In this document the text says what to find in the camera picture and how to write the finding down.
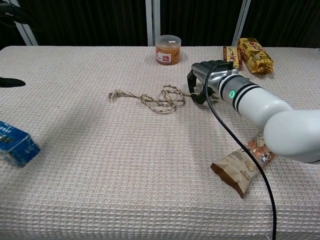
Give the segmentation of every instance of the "blue box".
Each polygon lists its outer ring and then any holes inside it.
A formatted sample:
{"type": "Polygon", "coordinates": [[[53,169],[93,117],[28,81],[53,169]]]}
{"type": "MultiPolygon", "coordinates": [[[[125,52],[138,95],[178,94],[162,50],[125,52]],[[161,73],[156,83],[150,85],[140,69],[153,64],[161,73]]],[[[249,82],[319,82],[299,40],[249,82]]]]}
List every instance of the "blue box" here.
{"type": "Polygon", "coordinates": [[[22,168],[39,152],[28,133],[0,121],[0,159],[22,168]]]}

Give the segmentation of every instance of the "rope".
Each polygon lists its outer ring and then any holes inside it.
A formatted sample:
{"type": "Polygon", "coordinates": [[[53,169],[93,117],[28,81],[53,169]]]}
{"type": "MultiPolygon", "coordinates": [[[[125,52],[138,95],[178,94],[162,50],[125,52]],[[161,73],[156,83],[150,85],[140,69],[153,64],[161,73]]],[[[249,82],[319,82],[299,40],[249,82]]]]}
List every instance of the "rope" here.
{"type": "MultiPolygon", "coordinates": [[[[197,95],[197,94],[182,92],[176,86],[164,85],[161,90],[161,95],[163,98],[154,99],[148,94],[142,94],[138,96],[129,91],[125,92],[125,91],[116,89],[114,90],[114,92],[109,93],[109,100],[111,102],[114,102],[115,98],[119,98],[119,97],[136,98],[136,99],[139,99],[143,104],[145,104],[152,111],[163,113],[163,112],[170,112],[172,110],[175,110],[177,108],[176,103],[182,103],[182,105],[186,104],[185,97],[191,97],[191,95],[197,95]],[[179,95],[179,98],[174,98],[170,96],[170,94],[179,95]]],[[[217,101],[218,98],[212,95],[212,100],[217,101]]]]}

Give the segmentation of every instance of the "table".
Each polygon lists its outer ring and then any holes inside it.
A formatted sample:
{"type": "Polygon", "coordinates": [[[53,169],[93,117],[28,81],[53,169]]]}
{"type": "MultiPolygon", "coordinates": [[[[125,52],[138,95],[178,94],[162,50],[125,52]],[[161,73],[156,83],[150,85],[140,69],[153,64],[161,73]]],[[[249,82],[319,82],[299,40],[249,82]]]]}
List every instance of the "table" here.
{"type": "MultiPolygon", "coordinates": [[[[319,109],[320,51],[270,48],[271,75],[240,73],[295,109],[319,109]]],[[[0,88],[1,120],[31,134],[41,152],[24,168],[0,161],[1,239],[266,240],[272,209],[259,175],[244,199],[210,165],[239,147],[206,104],[190,98],[169,114],[115,89],[158,97],[188,92],[196,62],[222,47],[182,47],[163,66],[153,47],[11,46],[0,75],[26,82],[0,88]]],[[[226,124],[247,142],[257,130],[223,102],[226,124]]],[[[283,157],[267,167],[278,239],[320,239],[320,165],[283,157]]]]}

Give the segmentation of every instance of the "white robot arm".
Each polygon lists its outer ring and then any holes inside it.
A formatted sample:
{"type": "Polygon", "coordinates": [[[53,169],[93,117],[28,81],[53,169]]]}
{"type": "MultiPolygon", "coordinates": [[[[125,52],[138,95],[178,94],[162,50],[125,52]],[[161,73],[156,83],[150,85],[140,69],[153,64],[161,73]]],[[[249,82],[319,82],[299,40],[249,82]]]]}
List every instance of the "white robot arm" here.
{"type": "MultiPolygon", "coordinates": [[[[188,75],[192,93],[198,78],[202,84],[210,69],[222,61],[194,63],[188,75]]],[[[293,110],[288,103],[238,74],[218,67],[208,79],[210,94],[216,92],[236,112],[264,133],[275,154],[299,162],[320,164],[320,110],[293,110]]],[[[192,99],[204,103],[203,92],[192,99]]]]}

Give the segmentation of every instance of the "plastic jar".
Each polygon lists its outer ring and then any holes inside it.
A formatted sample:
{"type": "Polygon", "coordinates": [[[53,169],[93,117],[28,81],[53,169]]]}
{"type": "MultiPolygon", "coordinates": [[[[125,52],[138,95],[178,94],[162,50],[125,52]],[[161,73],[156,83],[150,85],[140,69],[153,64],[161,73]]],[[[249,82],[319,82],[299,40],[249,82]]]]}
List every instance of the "plastic jar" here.
{"type": "Polygon", "coordinates": [[[155,60],[162,65],[174,65],[180,61],[181,39],[162,35],[155,39],[155,60]]]}

